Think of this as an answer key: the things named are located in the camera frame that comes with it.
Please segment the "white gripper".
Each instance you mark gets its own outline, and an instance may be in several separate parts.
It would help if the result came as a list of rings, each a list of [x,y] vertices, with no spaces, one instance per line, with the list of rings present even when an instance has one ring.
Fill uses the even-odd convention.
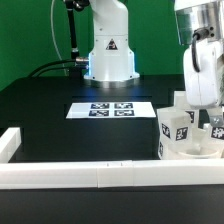
[[[224,125],[222,102],[222,78],[224,77],[223,44],[204,39],[196,44],[199,72],[192,61],[192,46],[184,52],[183,68],[188,104],[197,109],[207,109],[213,127]]]

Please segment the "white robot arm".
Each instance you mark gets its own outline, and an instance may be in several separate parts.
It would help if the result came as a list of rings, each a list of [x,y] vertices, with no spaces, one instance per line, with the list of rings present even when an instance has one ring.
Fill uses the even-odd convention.
[[[103,88],[139,78],[128,43],[128,10],[118,0],[89,0],[94,47],[84,80]],[[210,124],[224,125],[224,0],[175,0],[179,42],[187,49],[183,72],[187,102],[205,109]]]

